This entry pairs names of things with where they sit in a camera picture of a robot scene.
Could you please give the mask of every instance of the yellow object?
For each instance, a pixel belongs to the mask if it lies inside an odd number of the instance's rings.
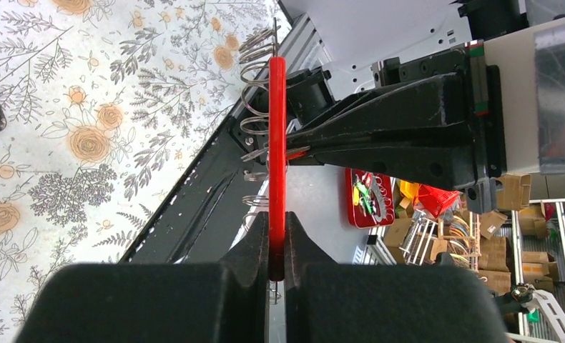
[[[417,196],[417,191],[419,190],[419,184],[414,184],[413,182],[407,182],[401,180],[401,193],[413,200]]]
[[[460,261],[463,261],[467,264],[470,264],[470,262],[467,260],[467,258],[461,256],[461,255],[457,255],[457,254],[450,254],[454,259],[459,259]]]
[[[360,203],[360,191],[358,191],[357,187],[354,187],[354,192],[352,194],[352,204],[354,204],[354,206],[358,206],[359,203]]]

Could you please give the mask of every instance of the green marking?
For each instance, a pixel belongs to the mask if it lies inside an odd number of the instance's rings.
[[[476,104],[474,106],[474,112],[476,114],[485,114],[487,112],[489,112],[489,103],[484,101],[484,102],[479,102],[478,104]]]
[[[470,48],[470,57],[485,56],[485,47],[482,45]]]

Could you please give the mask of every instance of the red plastic piece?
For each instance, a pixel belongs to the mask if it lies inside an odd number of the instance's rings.
[[[553,204],[544,204],[544,218],[546,222],[554,216],[554,212],[556,212],[556,207]]]
[[[282,281],[284,273],[286,165],[287,165],[287,67],[283,57],[270,59],[270,280]]]
[[[374,201],[375,211],[369,214],[363,205],[354,205],[354,186],[360,180],[370,190],[370,198]],[[392,203],[392,183],[390,177],[383,174],[370,173],[357,169],[345,170],[345,190],[348,199],[348,221],[351,225],[364,229],[369,227],[390,225],[394,222],[394,204]]]
[[[442,189],[426,186],[419,186],[417,200],[427,209],[434,218],[438,218],[441,213],[445,212],[459,197],[457,191],[444,191]]]

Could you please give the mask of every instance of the red tray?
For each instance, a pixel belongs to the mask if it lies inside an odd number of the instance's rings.
[[[359,204],[355,205],[355,183],[361,182],[369,191],[369,200],[373,208],[370,214],[365,208],[361,197]],[[394,222],[394,205],[392,202],[392,184],[390,177],[383,174],[349,169],[345,170],[345,188],[348,208],[348,221],[358,228],[378,227],[390,225]]]

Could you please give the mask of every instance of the red box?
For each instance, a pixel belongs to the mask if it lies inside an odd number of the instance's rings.
[[[374,211],[372,214],[359,202],[355,205],[355,183],[366,186]],[[392,201],[392,184],[390,177],[383,174],[370,173],[357,169],[345,170],[346,193],[348,199],[348,221],[358,228],[370,228],[390,225],[394,222],[394,204]]]
[[[449,192],[422,184],[419,186],[417,200],[432,213],[434,218],[438,218],[441,213],[453,205],[458,196],[457,191]]]

